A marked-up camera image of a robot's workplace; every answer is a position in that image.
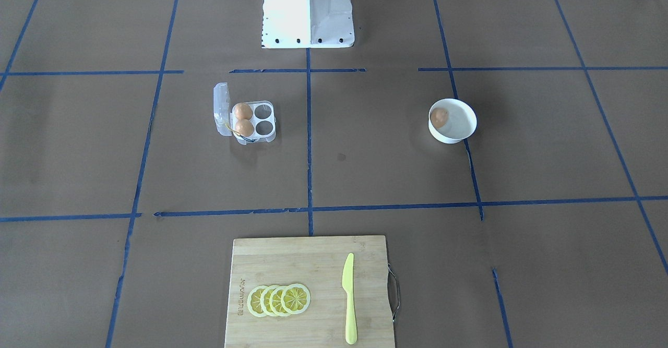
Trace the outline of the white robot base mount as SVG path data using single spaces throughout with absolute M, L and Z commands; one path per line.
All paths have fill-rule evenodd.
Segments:
M 263 49 L 341 49 L 354 44 L 352 0 L 263 0 Z

